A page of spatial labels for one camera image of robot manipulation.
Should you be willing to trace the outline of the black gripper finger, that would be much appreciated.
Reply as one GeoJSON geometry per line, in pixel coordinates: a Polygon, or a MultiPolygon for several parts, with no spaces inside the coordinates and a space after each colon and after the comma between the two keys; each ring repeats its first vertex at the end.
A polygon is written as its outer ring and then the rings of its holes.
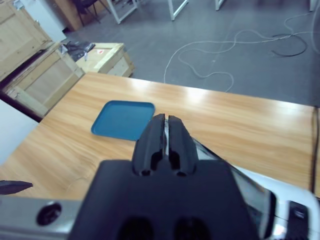
{"type": "Polygon", "coordinates": [[[132,168],[138,176],[150,176],[157,170],[158,163],[164,157],[165,114],[154,116],[136,141],[132,168]]]}
{"type": "Polygon", "coordinates": [[[196,144],[182,120],[173,115],[168,116],[168,160],[177,176],[193,175],[196,171],[196,144]]]}
{"type": "Polygon", "coordinates": [[[11,195],[33,187],[31,182],[18,180],[1,180],[0,195],[11,195]]]}

